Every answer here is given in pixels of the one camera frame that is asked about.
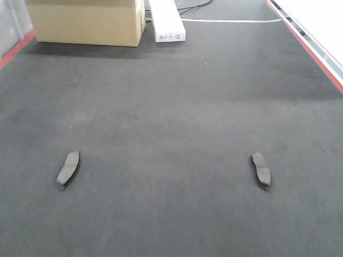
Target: dark gray carpet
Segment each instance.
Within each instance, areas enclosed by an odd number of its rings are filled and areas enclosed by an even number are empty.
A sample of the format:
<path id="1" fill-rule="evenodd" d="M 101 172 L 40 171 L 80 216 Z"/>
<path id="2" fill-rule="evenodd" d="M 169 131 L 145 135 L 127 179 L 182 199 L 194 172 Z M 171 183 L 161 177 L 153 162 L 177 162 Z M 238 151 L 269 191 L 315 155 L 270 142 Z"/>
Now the dark gray carpet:
<path id="1" fill-rule="evenodd" d="M 263 0 L 184 17 L 276 18 Z M 138 48 L 33 40 L 0 71 L 0 256 L 343 256 L 342 95 L 281 22 L 185 27 L 156 44 L 148 24 Z"/>

